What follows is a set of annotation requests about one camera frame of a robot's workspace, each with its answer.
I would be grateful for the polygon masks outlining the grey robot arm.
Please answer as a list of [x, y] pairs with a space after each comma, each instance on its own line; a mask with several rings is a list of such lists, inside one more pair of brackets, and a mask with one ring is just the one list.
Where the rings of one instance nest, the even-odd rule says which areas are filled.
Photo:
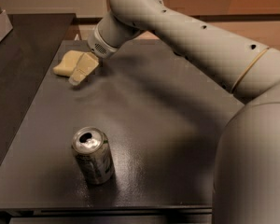
[[109, 0], [88, 39], [106, 59], [149, 31], [244, 103], [217, 146], [212, 224], [280, 224], [280, 50], [168, 8]]

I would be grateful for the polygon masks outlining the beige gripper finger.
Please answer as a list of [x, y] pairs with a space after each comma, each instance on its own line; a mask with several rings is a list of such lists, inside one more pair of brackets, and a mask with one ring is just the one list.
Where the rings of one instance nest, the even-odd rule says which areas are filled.
[[77, 60], [69, 82], [73, 86], [78, 86], [90, 73], [92, 73], [99, 65], [99, 58], [91, 52], [83, 53]]

